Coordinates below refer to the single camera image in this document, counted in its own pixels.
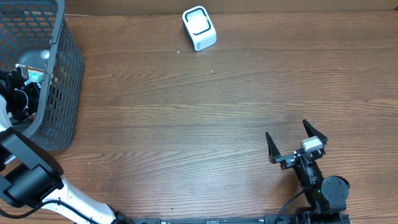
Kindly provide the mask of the brown snack packet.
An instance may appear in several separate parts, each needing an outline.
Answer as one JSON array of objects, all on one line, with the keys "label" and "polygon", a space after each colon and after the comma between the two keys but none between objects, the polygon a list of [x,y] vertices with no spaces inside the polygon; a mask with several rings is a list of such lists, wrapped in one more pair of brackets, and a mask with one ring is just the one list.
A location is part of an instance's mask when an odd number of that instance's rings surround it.
[{"label": "brown snack packet", "polygon": [[28,73],[33,73],[33,74],[43,74],[44,73],[44,71],[39,68],[30,67],[28,65],[22,65],[19,63],[16,63],[15,67],[22,67],[22,69],[26,70]]}]

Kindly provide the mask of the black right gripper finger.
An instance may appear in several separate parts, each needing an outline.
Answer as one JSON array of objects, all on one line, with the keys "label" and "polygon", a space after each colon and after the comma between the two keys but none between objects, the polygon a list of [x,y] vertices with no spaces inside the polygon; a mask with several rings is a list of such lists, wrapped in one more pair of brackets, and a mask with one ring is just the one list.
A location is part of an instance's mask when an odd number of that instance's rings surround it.
[{"label": "black right gripper finger", "polygon": [[275,164],[278,162],[278,159],[281,157],[280,152],[277,146],[275,145],[271,135],[268,132],[266,132],[266,140],[269,151],[269,162],[271,164]]},{"label": "black right gripper finger", "polygon": [[308,137],[311,138],[311,137],[316,136],[319,140],[321,140],[321,142],[323,144],[326,144],[328,138],[324,134],[322,134],[317,129],[315,129],[306,119],[304,119],[302,121],[302,123],[303,123],[303,126],[304,126],[304,128],[306,130],[306,133],[307,133]]}]

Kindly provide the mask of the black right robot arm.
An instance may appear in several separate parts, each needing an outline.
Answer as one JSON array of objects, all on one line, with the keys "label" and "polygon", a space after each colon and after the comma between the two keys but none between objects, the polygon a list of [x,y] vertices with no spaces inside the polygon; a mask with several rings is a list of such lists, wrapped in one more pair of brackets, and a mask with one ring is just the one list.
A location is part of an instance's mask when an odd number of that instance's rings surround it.
[{"label": "black right robot arm", "polygon": [[[301,191],[294,195],[279,210],[277,215],[265,218],[272,223],[349,223],[346,201],[349,182],[338,175],[324,177],[317,160],[325,155],[328,138],[315,129],[307,120],[302,121],[308,138],[300,142],[300,148],[282,155],[269,133],[266,133],[269,162],[279,164],[282,170],[293,169]],[[299,207],[292,215],[282,216],[284,210],[298,197],[304,195],[307,207]]]}]

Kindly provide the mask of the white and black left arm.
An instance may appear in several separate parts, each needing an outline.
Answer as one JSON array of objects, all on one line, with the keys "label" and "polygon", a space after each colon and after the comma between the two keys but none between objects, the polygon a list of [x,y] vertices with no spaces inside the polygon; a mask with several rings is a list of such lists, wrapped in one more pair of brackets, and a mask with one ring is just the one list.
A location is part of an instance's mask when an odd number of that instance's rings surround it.
[{"label": "white and black left arm", "polygon": [[30,105],[23,91],[28,79],[25,67],[1,72],[5,82],[1,85],[1,169],[13,158],[21,162],[1,176],[1,199],[13,207],[27,205],[31,210],[21,215],[1,211],[1,216],[21,219],[46,209],[74,223],[131,223],[120,211],[93,200],[69,183],[52,155],[13,128],[8,114],[23,112]]}]

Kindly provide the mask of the teal Kleenex tissue pack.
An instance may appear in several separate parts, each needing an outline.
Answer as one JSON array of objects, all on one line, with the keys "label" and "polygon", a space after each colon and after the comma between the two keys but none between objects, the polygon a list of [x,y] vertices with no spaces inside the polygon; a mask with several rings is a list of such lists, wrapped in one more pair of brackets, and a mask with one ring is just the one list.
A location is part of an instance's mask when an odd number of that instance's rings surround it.
[{"label": "teal Kleenex tissue pack", "polygon": [[29,79],[25,81],[25,85],[28,85],[30,83],[36,83],[38,86],[41,86],[42,80],[44,79],[44,73],[43,72],[38,72],[35,70],[29,70]]}]

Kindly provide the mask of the yellow oil bottle silver cap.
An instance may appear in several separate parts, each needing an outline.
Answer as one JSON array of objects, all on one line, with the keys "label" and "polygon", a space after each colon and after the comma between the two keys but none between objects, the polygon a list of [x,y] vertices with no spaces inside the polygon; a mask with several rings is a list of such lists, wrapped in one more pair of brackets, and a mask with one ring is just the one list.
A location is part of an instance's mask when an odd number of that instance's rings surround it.
[{"label": "yellow oil bottle silver cap", "polygon": [[49,50],[31,50],[22,54],[17,63],[32,68],[45,70],[49,60]]}]

